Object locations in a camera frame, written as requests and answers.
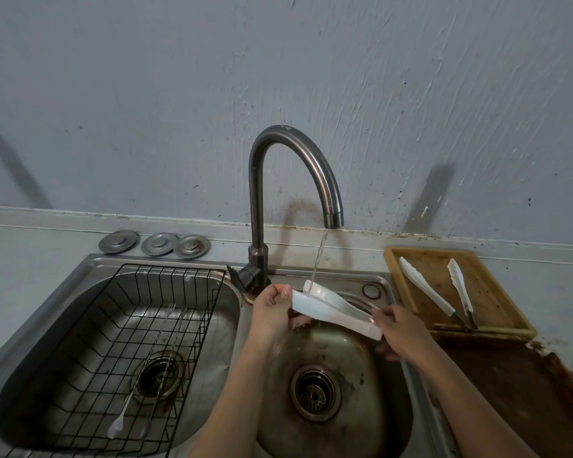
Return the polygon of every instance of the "tongs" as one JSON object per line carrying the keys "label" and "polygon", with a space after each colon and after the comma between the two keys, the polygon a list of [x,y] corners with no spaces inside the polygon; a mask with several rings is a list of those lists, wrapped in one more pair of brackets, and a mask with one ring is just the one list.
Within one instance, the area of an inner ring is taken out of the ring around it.
{"label": "tongs", "polygon": [[455,320],[460,327],[462,327],[465,331],[478,330],[478,325],[474,319],[474,308],[471,305],[471,300],[469,299],[467,289],[465,288],[463,272],[454,259],[450,259],[450,262],[448,263],[448,271],[450,272],[452,284],[458,291],[458,295],[461,298],[461,304],[465,309],[467,319],[469,320],[468,322],[461,318],[461,316],[456,313],[454,307],[452,307],[447,300],[441,297],[435,291],[435,289],[433,289],[431,285],[427,283],[422,274],[416,270],[412,264],[410,264],[403,257],[399,257],[399,265],[401,267],[401,271],[403,271],[403,274],[414,284],[414,286],[427,294],[437,304],[437,306],[440,307],[446,315]]}

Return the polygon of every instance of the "person's hand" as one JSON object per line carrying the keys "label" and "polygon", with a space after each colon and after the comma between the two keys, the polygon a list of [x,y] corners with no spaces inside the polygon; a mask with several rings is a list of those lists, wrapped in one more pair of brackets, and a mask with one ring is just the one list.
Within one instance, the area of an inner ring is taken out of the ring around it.
{"label": "person's hand", "polygon": [[424,370],[441,350],[420,318],[399,305],[385,309],[373,308],[374,320],[386,339],[376,347],[376,352],[391,362],[403,357]]}
{"label": "person's hand", "polygon": [[249,340],[256,346],[271,349],[287,331],[309,323],[311,318],[307,316],[289,318],[292,304],[290,284],[270,284],[265,288],[253,304]]}

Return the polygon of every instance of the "sink drain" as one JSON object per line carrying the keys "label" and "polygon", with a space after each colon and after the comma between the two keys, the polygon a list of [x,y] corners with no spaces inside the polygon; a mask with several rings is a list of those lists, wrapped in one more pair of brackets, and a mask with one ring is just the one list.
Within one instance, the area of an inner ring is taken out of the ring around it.
{"label": "sink drain", "polygon": [[[169,397],[183,380],[184,366],[179,354],[167,351],[151,355],[146,364],[142,362],[134,371],[131,386],[134,394],[143,403],[153,403],[157,397],[159,400]],[[165,380],[161,386],[164,373]]]}
{"label": "sink drain", "polygon": [[327,421],[340,408],[342,393],[329,370],[308,364],[299,368],[291,379],[291,400],[304,418]]}

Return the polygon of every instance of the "faucet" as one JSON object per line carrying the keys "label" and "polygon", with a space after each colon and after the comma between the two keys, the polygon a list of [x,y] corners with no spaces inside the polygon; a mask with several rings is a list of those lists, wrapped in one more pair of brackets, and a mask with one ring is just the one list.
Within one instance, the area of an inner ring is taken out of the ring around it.
{"label": "faucet", "polygon": [[267,245],[263,242],[263,159],[267,149],[275,143],[291,148],[306,164],[321,198],[325,228],[334,230],[344,225],[342,199],[336,177],[318,146],[293,127],[273,125],[266,128],[252,144],[249,158],[252,229],[249,262],[238,273],[228,267],[232,282],[241,291],[259,293],[269,284]]}

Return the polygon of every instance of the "black wire rack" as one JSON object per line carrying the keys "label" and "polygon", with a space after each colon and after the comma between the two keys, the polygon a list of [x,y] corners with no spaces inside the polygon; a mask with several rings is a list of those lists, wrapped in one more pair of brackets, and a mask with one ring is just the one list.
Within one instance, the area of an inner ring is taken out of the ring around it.
{"label": "black wire rack", "polygon": [[167,455],[224,278],[125,264],[78,297],[45,335],[53,347],[42,339],[26,357],[44,361],[7,382],[20,392],[0,400],[0,457]]}

